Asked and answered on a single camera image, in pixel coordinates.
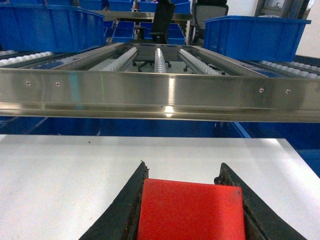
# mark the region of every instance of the red block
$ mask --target red block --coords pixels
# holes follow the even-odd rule
[[[146,179],[137,240],[245,240],[242,189]]]

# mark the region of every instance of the black office chair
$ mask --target black office chair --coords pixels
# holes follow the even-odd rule
[[[173,4],[170,0],[158,0],[156,5],[156,10],[154,14],[153,24],[151,32],[149,33],[152,36],[152,39],[145,39],[145,27],[136,27],[139,30],[139,38],[130,41],[130,43],[139,43],[139,44],[168,44],[168,30],[171,23],[172,17],[174,15],[176,5]],[[147,64],[154,64],[154,60],[145,60],[138,67],[138,71],[142,72],[142,69]]]
[[[205,39],[205,20],[226,16],[228,11],[227,0],[198,0],[192,7],[194,23],[191,43],[196,44],[199,39]]]

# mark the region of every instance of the storage bin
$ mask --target storage bin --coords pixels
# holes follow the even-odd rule
[[[150,35],[150,33],[151,33],[151,29],[149,29],[149,28],[144,29],[143,30],[144,39],[151,40],[152,36]]]
[[[104,28],[104,37],[105,39],[111,38],[114,34],[114,21],[103,21],[103,28]]]
[[[109,0],[111,11],[130,12],[133,2],[131,0]]]
[[[155,13],[157,8],[157,2],[140,0],[139,12]]]
[[[128,43],[134,39],[135,30],[133,28],[116,28],[112,41],[114,43]]]
[[[48,5],[72,6],[72,0],[46,0]]]
[[[4,50],[79,53],[105,42],[104,16],[75,6],[0,3],[0,16]]]
[[[45,4],[44,0],[9,0],[9,2],[11,4]]]
[[[120,29],[133,29],[135,24],[134,21],[119,21],[116,27]]]
[[[291,62],[310,20],[222,16],[205,21],[204,48],[237,59]]]
[[[106,6],[105,0],[79,0],[80,6],[88,10],[103,10]]]
[[[191,12],[191,2],[189,0],[171,0],[175,4],[175,14],[189,14]]]
[[[181,27],[180,27],[180,25],[178,23],[170,23],[169,29],[180,30],[181,31]]]
[[[168,44],[171,45],[185,45],[186,37],[181,30],[169,29]]]
[[[152,22],[140,22],[140,26],[147,29],[152,29],[153,23]]]

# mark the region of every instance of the white platform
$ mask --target white platform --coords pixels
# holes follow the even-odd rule
[[[78,239],[141,161],[150,178],[211,184],[225,162],[319,239],[320,179],[286,140],[21,135],[0,135],[0,239]]]

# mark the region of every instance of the metal bar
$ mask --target metal bar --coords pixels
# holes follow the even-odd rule
[[[108,58],[109,56],[113,55],[121,45],[123,45],[123,43],[114,43],[112,45],[91,50],[85,53],[83,57],[80,57],[79,59],[73,60],[66,64],[56,66],[52,68],[52,70],[79,70],[84,66],[90,65],[91,63],[95,62],[100,57]]]
[[[257,72],[260,71],[260,69],[257,67],[199,46],[193,46],[193,48],[190,49],[190,53],[194,56],[199,56],[208,63],[216,66],[232,76],[247,76],[256,78],[266,77],[265,75]]]
[[[195,74],[208,74],[208,75],[220,75],[216,70],[206,65],[204,62],[192,56],[186,50],[180,49],[180,58],[185,62],[185,64],[191,68]]]
[[[2,69],[0,115],[318,122],[320,80]]]
[[[104,15],[105,20],[114,20],[114,19],[154,19],[154,12],[138,12],[138,11],[106,11],[106,10],[97,10],[94,11],[98,14]],[[173,14],[172,20],[174,21],[189,21],[192,19],[192,14]]]
[[[154,51],[154,72],[160,74],[165,74],[167,72],[165,58],[160,48],[157,48]]]
[[[137,48],[133,47],[129,51],[122,54],[112,63],[108,64],[102,71],[111,71],[111,72],[121,72],[124,71],[128,64],[133,61],[135,56],[137,55]]]

